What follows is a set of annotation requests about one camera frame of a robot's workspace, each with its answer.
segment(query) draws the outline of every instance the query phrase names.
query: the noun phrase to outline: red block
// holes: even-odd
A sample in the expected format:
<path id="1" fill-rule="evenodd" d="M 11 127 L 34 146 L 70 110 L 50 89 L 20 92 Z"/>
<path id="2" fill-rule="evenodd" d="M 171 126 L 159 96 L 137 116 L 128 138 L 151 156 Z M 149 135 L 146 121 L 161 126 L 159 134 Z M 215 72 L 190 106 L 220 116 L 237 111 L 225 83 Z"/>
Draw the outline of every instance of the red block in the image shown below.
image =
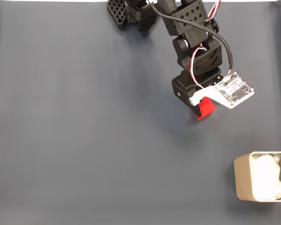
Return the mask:
<path id="1" fill-rule="evenodd" d="M 216 110 L 215 105 L 212 103 L 212 101 L 210 100 L 210 98 L 208 97 L 204 97 L 202 99 L 202 102 L 199 103 L 199 107 L 200 107 L 200 112 L 201 112 L 201 116 L 197 118 L 199 120 L 207 117 L 208 115 L 210 115 L 214 110 Z"/>

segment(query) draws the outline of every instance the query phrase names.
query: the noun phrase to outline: table surface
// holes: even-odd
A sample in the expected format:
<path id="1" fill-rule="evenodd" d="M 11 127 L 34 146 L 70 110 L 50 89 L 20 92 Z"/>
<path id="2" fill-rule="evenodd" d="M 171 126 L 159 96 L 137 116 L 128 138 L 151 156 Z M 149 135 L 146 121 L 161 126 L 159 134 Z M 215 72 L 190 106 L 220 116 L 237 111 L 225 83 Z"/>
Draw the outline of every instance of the table surface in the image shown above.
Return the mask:
<path id="1" fill-rule="evenodd" d="M 281 225 L 233 171 L 281 150 L 281 3 L 224 2 L 217 21 L 255 95 L 198 121 L 161 19 L 141 34 L 106 3 L 0 2 L 0 225 Z"/>

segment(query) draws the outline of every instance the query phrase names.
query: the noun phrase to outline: wire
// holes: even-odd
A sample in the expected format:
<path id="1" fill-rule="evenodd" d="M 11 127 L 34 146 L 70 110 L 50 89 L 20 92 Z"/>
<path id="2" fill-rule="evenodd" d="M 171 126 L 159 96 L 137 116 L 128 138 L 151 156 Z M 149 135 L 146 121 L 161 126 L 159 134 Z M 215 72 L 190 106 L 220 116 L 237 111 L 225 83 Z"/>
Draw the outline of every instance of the wire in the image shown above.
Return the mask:
<path id="1" fill-rule="evenodd" d="M 173 16 L 170 16 L 170 15 L 165 15 L 165 14 L 162 14 L 161 12 L 159 12 L 157 10 L 157 8 L 154 6 L 153 3 L 149 2 L 151 7 L 153 8 L 153 10 L 156 12 L 157 15 L 159 15 L 160 17 L 162 18 L 165 18 L 165 19 L 169 19 L 169 20 L 174 20 L 174 21 L 177 21 L 177 22 L 180 22 L 180 23 L 185 23 L 185 24 L 188 24 L 188 25 L 191 25 L 193 27 L 196 27 L 200 30 L 204 30 L 210 34 L 212 34 L 213 36 L 215 36 L 217 39 L 219 39 L 223 45 L 225 46 L 226 48 L 226 51 L 227 51 L 227 55 L 228 55 L 228 61 L 229 61 L 229 69 L 232 69 L 233 68 L 233 58 L 232 58 L 232 53 L 231 53 L 231 50 L 230 50 L 230 47 L 229 47 L 229 44 L 227 43 L 227 41 L 221 36 L 219 35 L 218 33 L 214 32 L 213 30 L 210 30 L 202 25 L 199 25 L 195 22 L 191 22 L 191 21 L 188 21 L 188 20 L 184 20 L 184 19 L 180 19 L 180 18 L 176 18 L 176 17 L 173 17 Z"/>
<path id="2" fill-rule="evenodd" d="M 225 77 L 229 76 L 229 75 L 230 75 L 230 73 L 231 73 L 231 69 L 228 71 L 228 74 L 227 74 Z"/>
<path id="3" fill-rule="evenodd" d="M 205 52 L 207 51 L 207 49 L 204 47 L 197 47 L 195 49 L 195 51 L 192 53 L 192 60 L 191 60 L 191 66 L 190 66 L 189 72 L 191 73 L 192 79 L 195 82 L 195 84 L 198 85 L 200 88 L 204 89 L 204 87 L 197 82 L 195 75 L 193 74 L 193 62 L 194 62 L 195 55 L 198 50 L 204 50 Z"/>
<path id="4" fill-rule="evenodd" d="M 208 19 L 205 20 L 205 22 L 208 22 L 215 17 L 215 15 L 217 14 L 217 11 L 219 10 L 220 4 L 221 4 L 221 0 L 217 0 L 215 2 L 214 6 L 212 6 L 210 12 L 208 13 Z"/>

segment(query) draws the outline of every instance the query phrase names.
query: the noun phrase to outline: black cable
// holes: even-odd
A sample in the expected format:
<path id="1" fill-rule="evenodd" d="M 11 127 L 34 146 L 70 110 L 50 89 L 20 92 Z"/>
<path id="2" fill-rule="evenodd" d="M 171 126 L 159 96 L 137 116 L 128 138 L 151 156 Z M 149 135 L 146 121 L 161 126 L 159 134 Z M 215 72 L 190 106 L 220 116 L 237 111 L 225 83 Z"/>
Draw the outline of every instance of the black cable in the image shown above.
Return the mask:
<path id="1" fill-rule="evenodd" d="M 157 8 L 154 6 L 153 3 L 150 2 L 150 5 L 153 8 L 153 10 L 156 12 L 156 14 L 159 15 L 160 17 L 163 17 L 163 18 L 169 19 L 169 20 L 174 20 L 174 21 L 177 21 L 177 22 L 180 22 L 180 23 L 186 23 L 186 24 L 191 25 L 193 27 L 196 27 L 196 28 L 199 28 L 201 30 L 204 30 L 204 31 L 212 34 L 213 36 L 215 36 L 217 39 L 219 39 L 223 43 L 225 48 L 226 48 L 226 51 L 227 51 L 227 54 L 228 54 L 229 69 L 232 69 L 232 67 L 233 67 L 232 53 L 231 53 L 229 44 L 227 43 L 227 41 L 221 35 L 219 35 L 218 33 L 214 32 L 213 30 L 210 30 L 210 29 L 208 29 L 208 28 L 206 28 L 204 26 L 201 26 L 201 25 L 199 25 L 199 24 L 197 24 L 195 22 L 191 22 L 191 21 L 188 21 L 188 20 L 184 20 L 184 19 L 180 19 L 180 18 L 176 18 L 176 17 L 170 16 L 170 15 L 162 14 L 161 12 L 159 12 L 157 10 Z"/>

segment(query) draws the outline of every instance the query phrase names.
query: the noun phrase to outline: black robotic arm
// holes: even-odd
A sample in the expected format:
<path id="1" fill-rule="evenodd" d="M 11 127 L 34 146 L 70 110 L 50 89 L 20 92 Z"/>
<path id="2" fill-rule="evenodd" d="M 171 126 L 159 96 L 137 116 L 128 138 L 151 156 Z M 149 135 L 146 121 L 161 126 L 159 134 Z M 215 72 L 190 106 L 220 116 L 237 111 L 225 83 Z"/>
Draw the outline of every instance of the black robotic arm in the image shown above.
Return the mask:
<path id="1" fill-rule="evenodd" d="M 177 62 L 184 69 L 172 80 L 174 94 L 197 115 L 202 117 L 200 106 L 193 105 L 190 97 L 198 90 L 215 85 L 223 79 L 219 66 L 222 64 L 222 47 L 228 53 L 230 69 L 232 54 L 227 42 L 217 33 L 219 26 L 209 19 L 202 0 L 108 0 L 107 8 L 119 28 L 135 23 L 139 31 L 149 30 L 158 16 L 163 18 L 169 35 L 177 36 L 173 46 Z"/>

